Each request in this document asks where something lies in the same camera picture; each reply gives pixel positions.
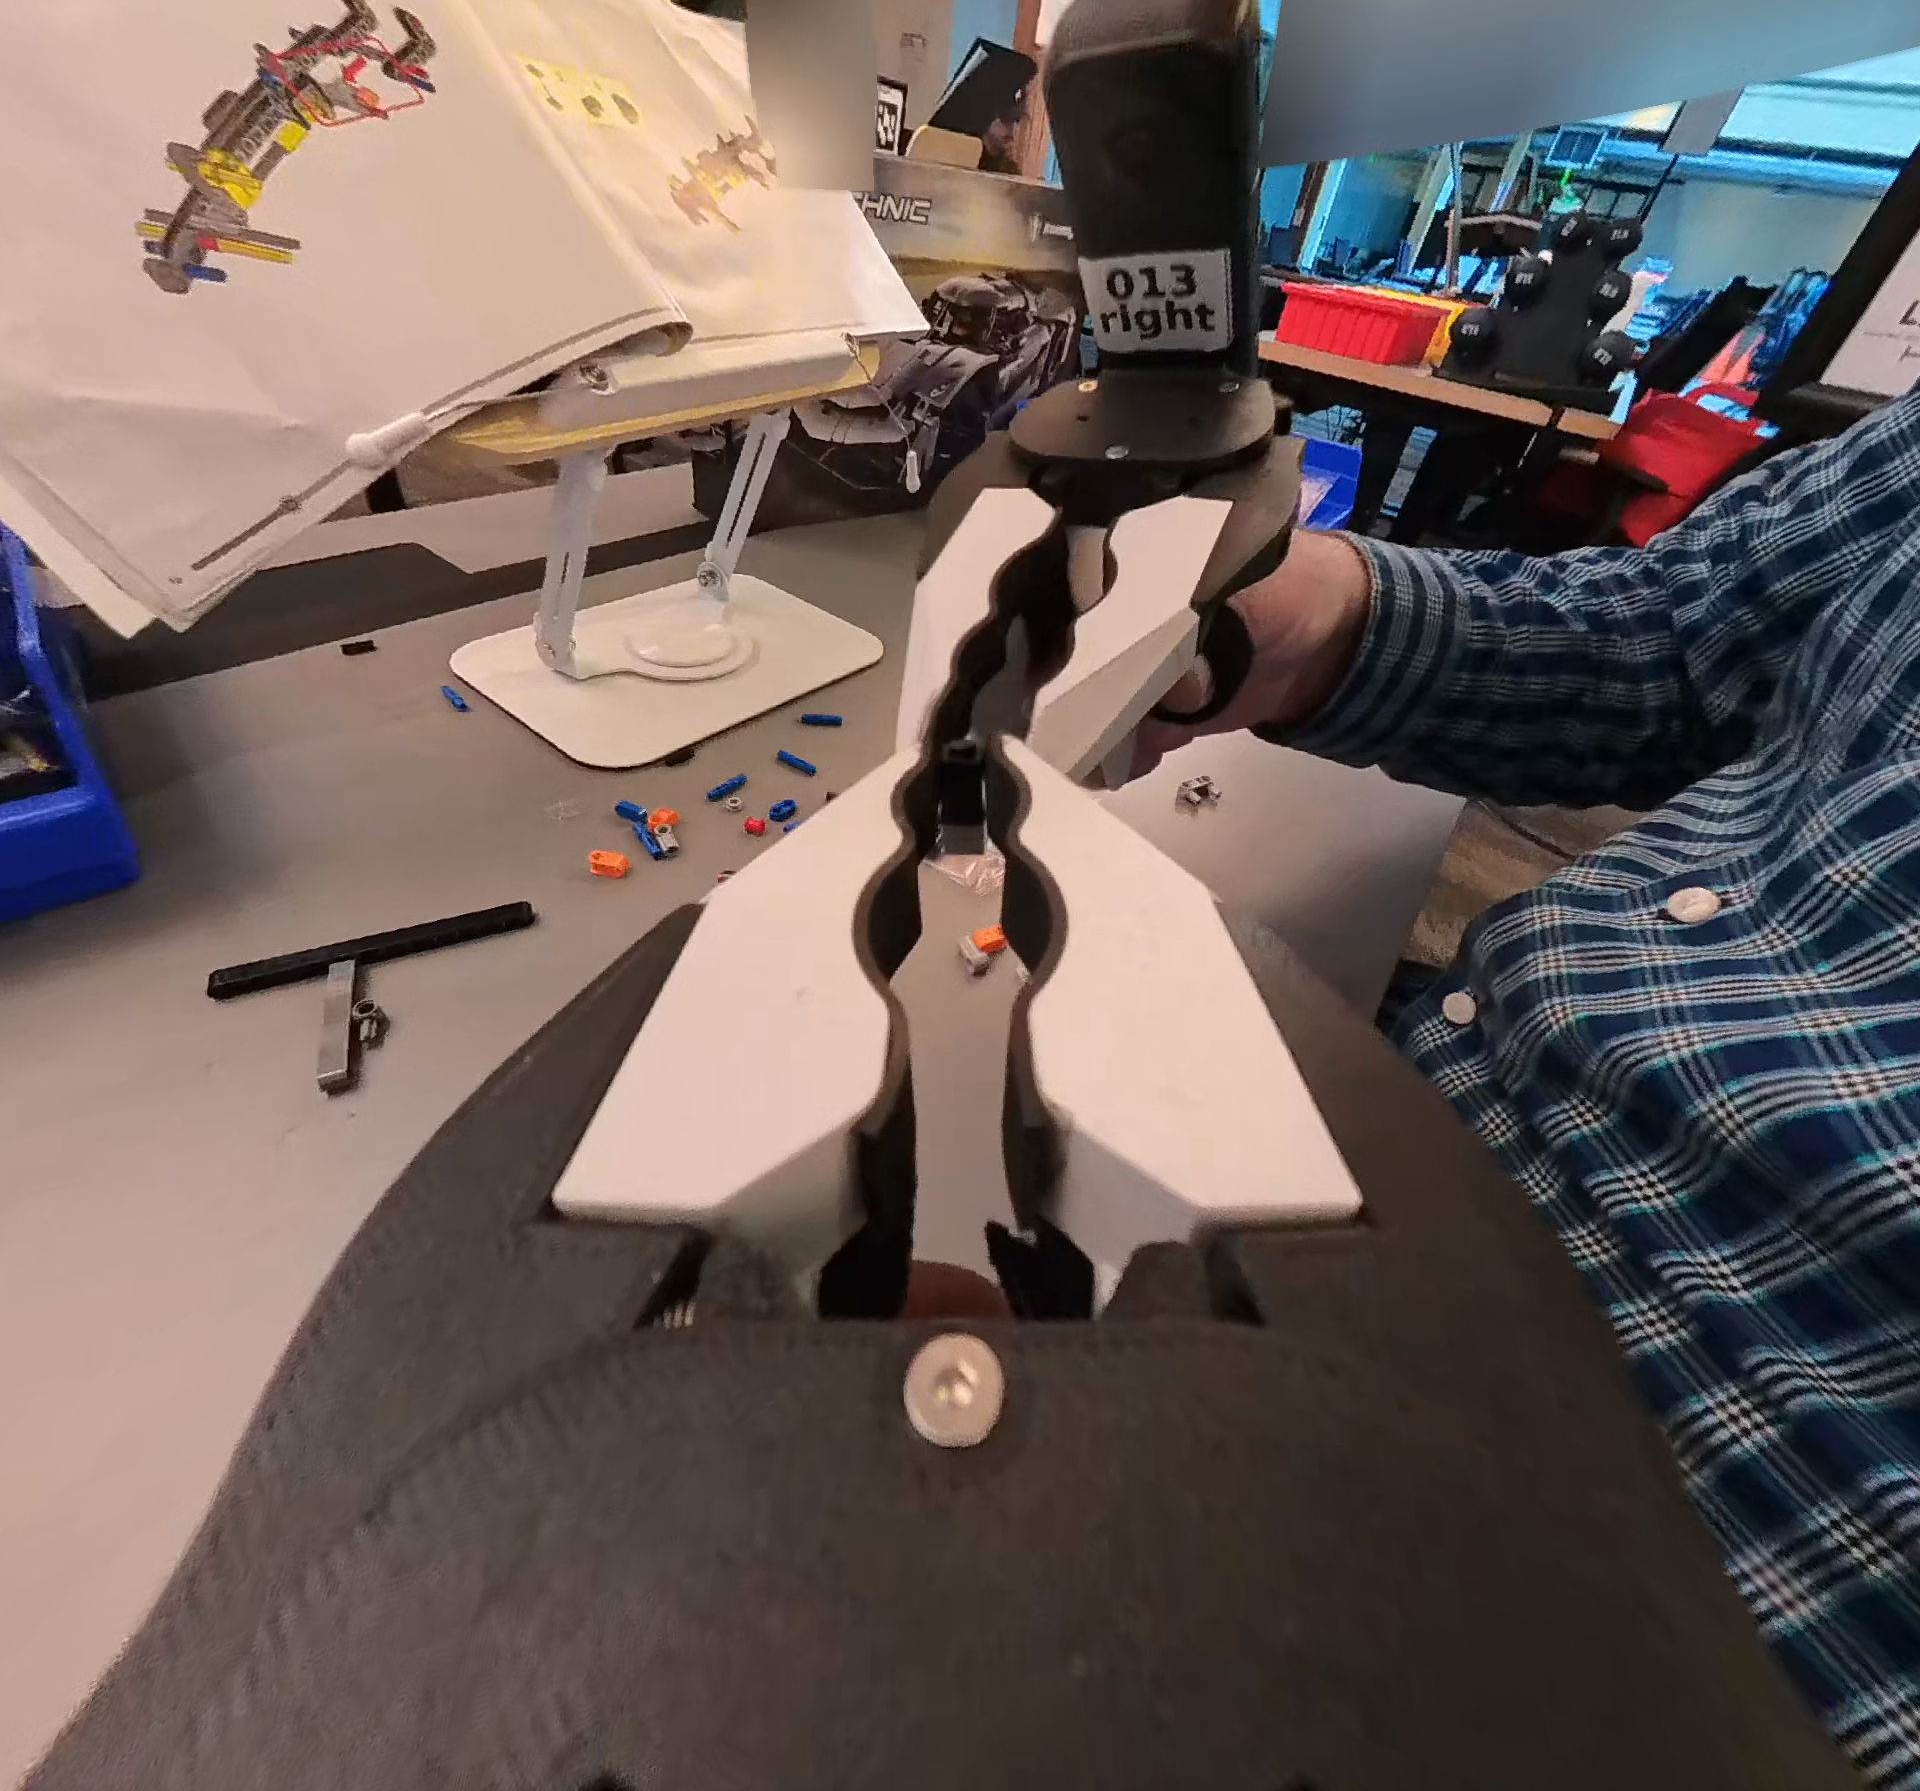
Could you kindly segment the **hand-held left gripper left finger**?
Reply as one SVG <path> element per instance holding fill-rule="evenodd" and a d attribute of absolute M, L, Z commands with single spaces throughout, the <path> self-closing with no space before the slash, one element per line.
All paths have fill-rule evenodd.
<path fill-rule="evenodd" d="M 899 748 L 696 905 L 551 1203 L 772 1259 L 827 1317 L 896 1315 L 915 1214 L 908 1021 L 933 778 Z"/>

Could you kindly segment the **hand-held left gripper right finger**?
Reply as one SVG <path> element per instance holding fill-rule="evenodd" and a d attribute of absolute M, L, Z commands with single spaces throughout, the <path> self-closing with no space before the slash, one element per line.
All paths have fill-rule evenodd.
<path fill-rule="evenodd" d="M 1090 1318 L 1153 1247 L 1358 1226 L 1363 1199 L 1230 920 L 1017 739 L 984 754 L 1001 922 L 1025 972 L 1003 1106 L 1014 1315 Z"/>

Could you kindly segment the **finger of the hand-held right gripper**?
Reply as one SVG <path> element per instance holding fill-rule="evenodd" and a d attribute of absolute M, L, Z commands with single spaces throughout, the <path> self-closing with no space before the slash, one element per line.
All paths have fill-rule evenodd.
<path fill-rule="evenodd" d="M 1110 791 L 1133 780 L 1138 729 L 1189 671 L 1193 607 L 1226 500 L 1164 500 L 1113 527 L 1066 528 L 1064 663 L 1046 671 L 1031 639 L 976 704 L 979 736 L 1017 735 L 1062 776 Z"/>
<path fill-rule="evenodd" d="M 1066 663 L 1066 524 L 1025 487 L 990 487 L 921 573 L 908 623 L 896 750 L 929 769 L 962 743 L 1025 736 Z"/>

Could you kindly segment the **person's right forearm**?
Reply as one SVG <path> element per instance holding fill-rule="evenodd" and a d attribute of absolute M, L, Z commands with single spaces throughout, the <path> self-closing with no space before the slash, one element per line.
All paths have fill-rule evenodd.
<path fill-rule="evenodd" d="M 1645 548 L 1332 537 L 1357 633 L 1254 727 L 1505 804 L 1645 811 L 1743 763 L 1915 760 L 1913 389 L 1718 489 Z"/>

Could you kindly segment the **group of small lego pins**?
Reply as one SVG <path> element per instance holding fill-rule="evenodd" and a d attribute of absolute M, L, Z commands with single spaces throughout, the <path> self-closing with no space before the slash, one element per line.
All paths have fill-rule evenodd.
<path fill-rule="evenodd" d="M 762 843 L 786 842 L 833 796 L 822 763 L 839 746 L 842 724 L 833 712 L 800 710 L 777 716 L 772 736 L 723 736 L 701 744 L 683 767 L 650 766 L 629 776 L 624 795 L 607 806 L 609 836 L 655 866 L 709 849 L 757 855 Z M 748 801 L 746 814 L 720 806 L 737 791 Z M 762 816 L 780 798 L 799 801 L 786 828 Z"/>

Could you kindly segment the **lego box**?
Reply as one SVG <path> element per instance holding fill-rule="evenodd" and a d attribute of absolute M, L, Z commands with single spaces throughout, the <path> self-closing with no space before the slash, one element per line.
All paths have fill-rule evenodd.
<path fill-rule="evenodd" d="M 1037 393 L 1081 371 L 1083 289 L 1057 186 L 879 152 L 860 209 L 925 331 L 793 407 L 750 530 L 921 508 Z"/>

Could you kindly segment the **long black lego beam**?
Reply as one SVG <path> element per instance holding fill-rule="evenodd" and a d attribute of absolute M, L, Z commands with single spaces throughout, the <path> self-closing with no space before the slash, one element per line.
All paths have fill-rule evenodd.
<path fill-rule="evenodd" d="M 288 989 L 330 976 L 341 965 L 371 967 L 447 947 L 507 936 L 532 929 L 539 912 L 528 899 L 503 902 L 463 913 L 385 929 L 354 939 L 305 944 L 260 959 L 217 967 L 206 976 L 204 994 L 214 1002 Z"/>

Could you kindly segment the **bags of lego parts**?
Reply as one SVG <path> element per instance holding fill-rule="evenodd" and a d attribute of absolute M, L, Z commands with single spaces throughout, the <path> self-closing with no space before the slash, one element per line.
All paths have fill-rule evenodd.
<path fill-rule="evenodd" d="M 72 788 L 74 772 L 48 701 L 21 682 L 2 696 L 2 804 Z"/>

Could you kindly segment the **person's right hand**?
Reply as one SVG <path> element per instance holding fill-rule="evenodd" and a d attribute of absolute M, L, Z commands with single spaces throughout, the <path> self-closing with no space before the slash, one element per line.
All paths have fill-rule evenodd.
<path fill-rule="evenodd" d="M 1206 735 L 1251 732 L 1281 743 L 1337 693 L 1374 601 L 1366 554 L 1341 532 L 1297 532 L 1283 561 L 1230 601 L 1246 631 L 1246 671 L 1230 700 L 1213 663 L 1197 657 L 1155 714 L 1138 724 L 1128 778 Z"/>

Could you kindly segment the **black tablet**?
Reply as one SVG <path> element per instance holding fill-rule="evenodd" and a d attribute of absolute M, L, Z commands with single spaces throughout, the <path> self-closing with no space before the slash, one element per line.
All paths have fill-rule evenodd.
<path fill-rule="evenodd" d="M 933 129 L 981 142 L 979 170 L 1021 174 L 1025 96 L 1039 73 L 1034 53 L 976 35 L 925 117 Z"/>

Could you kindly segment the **red storage bin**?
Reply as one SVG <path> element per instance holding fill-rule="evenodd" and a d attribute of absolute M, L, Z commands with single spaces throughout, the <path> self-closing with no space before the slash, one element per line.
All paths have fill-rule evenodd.
<path fill-rule="evenodd" d="M 1320 281 L 1283 281 L 1273 340 L 1360 364 L 1437 365 L 1463 299 Z"/>

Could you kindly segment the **white book stand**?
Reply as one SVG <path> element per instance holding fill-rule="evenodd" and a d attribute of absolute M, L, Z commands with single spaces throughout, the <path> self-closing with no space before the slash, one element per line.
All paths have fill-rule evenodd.
<path fill-rule="evenodd" d="M 839 331 L 602 354 L 455 440 L 555 457 L 533 618 L 459 645 L 450 671 L 562 757 L 637 769 L 866 671 L 880 641 L 738 566 L 799 405 L 877 376 L 880 338 Z M 583 607 L 596 509 L 621 443 L 744 423 L 731 485 L 684 580 Z"/>

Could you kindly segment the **wooden table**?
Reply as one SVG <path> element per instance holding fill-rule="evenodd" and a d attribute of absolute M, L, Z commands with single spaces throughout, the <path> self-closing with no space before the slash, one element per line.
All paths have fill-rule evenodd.
<path fill-rule="evenodd" d="M 1375 364 L 1270 336 L 1260 338 L 1260 364 L 1293 423 L 1357 412 L 1349 532 L 1405 545 L 1454 530 L 1473 502 L 1532 491 L 1567 455 L 1594 462 L 1621 432 L 1609 414 L 1447 379 L 1418 364 Z"/>

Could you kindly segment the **black equipment rack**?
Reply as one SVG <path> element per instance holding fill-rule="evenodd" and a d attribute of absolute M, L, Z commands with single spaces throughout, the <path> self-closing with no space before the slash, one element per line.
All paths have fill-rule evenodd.
<path fill-rule="evenodd" d="M 1619 317 L 1633 295 L 1623 260 L 1642 238 L 1639 218 L 1544 218 L 1537 250 L 1512 258 L 1495 301 L 1454 320 L 1437 374 L 1598 412 L 1639 356 Z"/>

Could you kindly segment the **person's plaid shirt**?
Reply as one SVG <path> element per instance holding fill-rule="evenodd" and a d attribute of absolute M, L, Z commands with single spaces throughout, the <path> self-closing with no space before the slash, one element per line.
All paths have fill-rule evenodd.
<path fill-rule="evenodd" d="M 1917 1778 L 1915 710 L 1818 706 L 1477 918 L 1389 1032 L 1613 1328 L 1763 1639 Z"/>

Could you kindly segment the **red bag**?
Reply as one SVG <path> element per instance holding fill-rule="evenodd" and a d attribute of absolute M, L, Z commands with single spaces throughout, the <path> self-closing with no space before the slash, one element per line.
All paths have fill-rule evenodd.
<path fill-rule="evenodd" d="M 1645 389 L 1596 452 L 1600 543 L 1647 547 L 1768 455 L 1773 430 L 1747 386 Z"/>

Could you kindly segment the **blue storage bin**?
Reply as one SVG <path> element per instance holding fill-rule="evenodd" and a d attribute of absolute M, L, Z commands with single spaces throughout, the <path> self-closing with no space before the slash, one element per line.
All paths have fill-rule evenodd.
<path fill-rule="evenodd" d="M 68 791 L 2 804 L 2 920 L 19 922 L 128 887 L 141 858 L 98 757 L 72 627 L 39 603 L 13 530 L 2 554 L 2 696 L 39 692 L 74 772 Z"/>

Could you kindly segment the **instruction book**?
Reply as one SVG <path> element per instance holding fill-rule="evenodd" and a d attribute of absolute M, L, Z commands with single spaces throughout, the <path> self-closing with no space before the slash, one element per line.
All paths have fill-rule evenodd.
<path fill-rule="evenodd" d="M 918 331 L 669 0 L 3 0 L 3 528 L 184 629 L 457 414 Z"/>

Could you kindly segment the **white sign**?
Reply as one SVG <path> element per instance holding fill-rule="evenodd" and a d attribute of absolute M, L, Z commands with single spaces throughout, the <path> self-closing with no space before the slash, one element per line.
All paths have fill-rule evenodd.
<path fill-rule="evenodd" d="M 1917 377 L 1915 197 L 1884 196 L 1827 289 L 1831 344 L 1817 384 L 1863 397 L 1897 397 Z"/>

